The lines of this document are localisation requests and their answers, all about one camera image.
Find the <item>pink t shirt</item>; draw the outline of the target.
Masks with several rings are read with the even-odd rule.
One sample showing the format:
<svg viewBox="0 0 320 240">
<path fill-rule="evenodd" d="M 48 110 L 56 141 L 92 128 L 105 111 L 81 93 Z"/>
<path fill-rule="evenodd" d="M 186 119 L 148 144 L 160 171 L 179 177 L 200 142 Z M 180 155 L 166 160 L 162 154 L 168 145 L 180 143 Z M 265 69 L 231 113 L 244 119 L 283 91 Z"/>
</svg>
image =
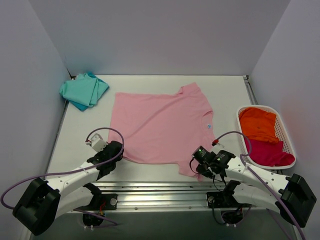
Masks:
<svg viewBox="0 0 320 240">
<path fill-rule="evenodd" d="M 117 92 L 112 109 L 108 142 L 124 139 L 123 156 L 134 163 L 178 165 L 188 177 L 197 163 L 192 155 L 200 146 L 210 150 L 213 109 L 195 83 L 182 86 L 175 94 L 138 94 Z"/>
</svg>

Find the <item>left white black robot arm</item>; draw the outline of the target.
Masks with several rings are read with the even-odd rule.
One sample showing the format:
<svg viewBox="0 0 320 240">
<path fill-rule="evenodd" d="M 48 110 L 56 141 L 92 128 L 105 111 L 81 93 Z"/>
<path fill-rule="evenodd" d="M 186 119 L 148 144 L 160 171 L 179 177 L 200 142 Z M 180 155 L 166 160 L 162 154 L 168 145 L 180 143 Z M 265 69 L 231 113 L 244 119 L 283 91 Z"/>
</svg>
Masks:
<svg viewBox="0 0 320 240">
<path fill-rule="evenodd" d="M 116 168 L 123 152 L 122 143 L 111 141 L 93 157 L 63 176 L 47 180 L 35 178 L 13 208 L 13 216 L 33 235 L 38 236 L 65 213 L 75 209 L 103 209 L 109 199 L 103 196 L 94 182 Z"/>
</svg>

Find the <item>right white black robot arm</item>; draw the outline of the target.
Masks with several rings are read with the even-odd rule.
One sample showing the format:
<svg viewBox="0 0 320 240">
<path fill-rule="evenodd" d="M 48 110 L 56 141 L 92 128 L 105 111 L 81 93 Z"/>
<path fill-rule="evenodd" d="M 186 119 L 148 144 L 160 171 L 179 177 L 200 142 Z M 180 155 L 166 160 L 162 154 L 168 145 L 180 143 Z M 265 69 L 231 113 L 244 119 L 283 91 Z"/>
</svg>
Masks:
<svg viewBox="0 0 320 240">
<path fill-rule="evenodd" d="M 292 225 L 304 228 L 317 202 L 306 180 L 298 175 L 286 176 L 245 163 L 241 157 L 220 150 L 209 152 L 200 146 L 193 154 L 200 175 L 213 179 L 229 178 L 219 200 L 227 205 L 254 205 L 279 213 Z"/>
</svg>

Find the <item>orange t shirt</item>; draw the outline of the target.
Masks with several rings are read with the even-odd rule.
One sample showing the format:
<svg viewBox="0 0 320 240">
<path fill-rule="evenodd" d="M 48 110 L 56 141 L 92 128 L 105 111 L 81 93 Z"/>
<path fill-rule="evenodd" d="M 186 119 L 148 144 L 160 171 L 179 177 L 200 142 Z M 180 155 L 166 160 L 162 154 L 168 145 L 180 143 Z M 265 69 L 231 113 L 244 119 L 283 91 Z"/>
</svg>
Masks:
<svg viewBox="0 0 320 240">
<path fill-rule="evenodd" d="M 276 144 L 276 114 L 256 107 L 248 107 L 239 116 L 241 130 L 250 140 Z"/>
</svg>

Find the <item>magenta t shirt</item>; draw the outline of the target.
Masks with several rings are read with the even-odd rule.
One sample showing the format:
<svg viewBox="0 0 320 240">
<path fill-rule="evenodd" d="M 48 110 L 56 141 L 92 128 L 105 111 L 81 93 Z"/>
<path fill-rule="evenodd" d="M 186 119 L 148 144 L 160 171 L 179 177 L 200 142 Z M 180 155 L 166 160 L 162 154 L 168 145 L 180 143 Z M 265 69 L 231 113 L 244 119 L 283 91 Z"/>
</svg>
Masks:
<svg viewBox="0 0 320 240">
<path fill-rule="evenodd" d="M 296 160 L 291 153 L 283 151 L 283 141 L 273 144 L 251 139 L 250 143 L 249 158 L 255 164 L 265 167 L 284 167 L 291 165 Z"/>
</svg>

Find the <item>white plastic basket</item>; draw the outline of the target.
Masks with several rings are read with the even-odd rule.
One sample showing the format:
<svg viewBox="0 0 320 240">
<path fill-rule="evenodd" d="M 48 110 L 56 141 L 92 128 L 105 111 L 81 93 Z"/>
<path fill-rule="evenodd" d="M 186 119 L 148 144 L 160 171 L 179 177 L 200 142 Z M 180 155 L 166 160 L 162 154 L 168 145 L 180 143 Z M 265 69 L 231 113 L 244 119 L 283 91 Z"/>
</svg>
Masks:
<svg viewBox="0 0 320 240">
<path fill-rule="evenodd" d="M 264 105 L 240 107 L 237 128 L 247 138 L 240 137 L 241 151 L 249 156 L 248 163 L 268 170 L 284 170 L 296 163 L 296 154 L 279 113 Z"/>
</svg>

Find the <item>teal folded t shirt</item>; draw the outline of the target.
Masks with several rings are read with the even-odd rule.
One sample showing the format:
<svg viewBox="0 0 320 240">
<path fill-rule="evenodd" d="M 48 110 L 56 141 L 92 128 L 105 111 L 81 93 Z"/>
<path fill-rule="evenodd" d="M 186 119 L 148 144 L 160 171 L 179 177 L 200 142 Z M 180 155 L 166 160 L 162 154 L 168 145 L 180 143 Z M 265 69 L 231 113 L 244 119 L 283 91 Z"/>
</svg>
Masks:
<svg viewBox="0 0 320 240">
<path fill-rule="evenodd" d="M 79 74 L 74 80 L 65 81 L 59 94 L 81 112 L 98 104 L 110 86 L 91 72 Z"/>
</svg>

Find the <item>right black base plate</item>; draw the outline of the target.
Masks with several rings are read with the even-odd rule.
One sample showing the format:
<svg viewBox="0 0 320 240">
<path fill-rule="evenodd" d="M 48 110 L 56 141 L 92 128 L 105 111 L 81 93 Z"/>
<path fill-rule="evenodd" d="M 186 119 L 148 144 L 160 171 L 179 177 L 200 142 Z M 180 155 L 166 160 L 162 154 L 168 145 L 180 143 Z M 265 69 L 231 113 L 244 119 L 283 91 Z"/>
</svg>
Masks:
<svg viewBox="0 0 320 240">
<path fill-rule="evenodd" d="M 248 203 L 239 203 L 235 198 L 223 191 L 210 191 L 206 193 L 207 206 L 210 209 L 218 208 L 248 208 L 251 205 Z"/>
</svg>

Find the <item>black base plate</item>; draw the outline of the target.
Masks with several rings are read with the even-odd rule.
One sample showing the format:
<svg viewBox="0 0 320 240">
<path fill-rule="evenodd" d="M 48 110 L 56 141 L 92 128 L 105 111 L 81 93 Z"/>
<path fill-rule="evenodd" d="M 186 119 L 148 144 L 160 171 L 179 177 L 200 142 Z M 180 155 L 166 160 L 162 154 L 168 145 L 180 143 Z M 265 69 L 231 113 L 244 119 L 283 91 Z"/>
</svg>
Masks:
<svg viewBox="0 0 320 240">
<path fill-rule="evenodd" d="M 239 203 L 235 198 L 223 191 L 210 191 L 206 193 L 207 206 L 210 209 L 218 208 L 248 208 L 251 205 L 248 203 Z"/>
<path fill-rule="evenodd" d="M 88 204 L 82 204 L 77 209 L 84 211 L 113 211 L 117 209 L 118 195 L 115 193 L 94 194 Z"/>
</svg>

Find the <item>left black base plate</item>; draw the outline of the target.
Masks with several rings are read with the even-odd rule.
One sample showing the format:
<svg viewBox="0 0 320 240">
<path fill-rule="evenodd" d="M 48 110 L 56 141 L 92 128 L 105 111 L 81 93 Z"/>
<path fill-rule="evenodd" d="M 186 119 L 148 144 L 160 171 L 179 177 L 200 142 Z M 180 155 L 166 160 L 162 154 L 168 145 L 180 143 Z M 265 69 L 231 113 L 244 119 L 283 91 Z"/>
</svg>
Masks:
<svg viewBox="0 0 320 240">
<path fill-rule="evenodd" d="M 88 204 L 82 204 L 77 209 L 84 211 L 113 211 L 117 209 L 118 195 L 115 193 L 94 194 Z"/>
</svg>

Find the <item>aluminium rail frame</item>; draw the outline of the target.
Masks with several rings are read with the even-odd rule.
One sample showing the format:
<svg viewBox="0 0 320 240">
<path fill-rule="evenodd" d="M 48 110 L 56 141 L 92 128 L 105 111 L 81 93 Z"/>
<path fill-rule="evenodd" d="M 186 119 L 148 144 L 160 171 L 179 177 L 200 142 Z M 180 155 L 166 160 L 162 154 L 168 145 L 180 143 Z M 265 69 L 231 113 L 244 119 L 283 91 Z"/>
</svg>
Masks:
<svg viewBox="0 0 320 240">
<path fill-rule="evenodd" d="M 49 172 L 29 177 L 29 184 L 37 177 L 48 180 L 66 175 L 93 157 L 97 152 L 86 145 L 86 141 L 94 134 L 100 134 L 104 141 L 110 143 L 109 132 L 118 133 L 110 127 L 116 93 L 172 95 L 191 83 L 200 87 L 210 103 L 214 140 L 225 146 L 205 149 L 215 154 L 224 150 L 244 162 L 249 156 L 249 152 L 242 152 L 240 137 L 244 134 L 238 130 L 236 120 L 238 109 L 250 101 L 243 76 L 101 75 L 100 79 L 109 85 L 109 89 L 92 109 L 79 112 L 73 105 L 67 107 Z M 176 164 L 135 163 L 126 159 L 123 152 L 116 168 L 93 184 L 102 194 L 118 195 L 116 210 L 104 210 L 107 213 L 200 211 L 208 208 L 206 193 L 222 192 L 230 181 L 230 178 L 219 175 L 213 179 L 202 177 L 198 180 L 181 175 Z"/>
</svg>

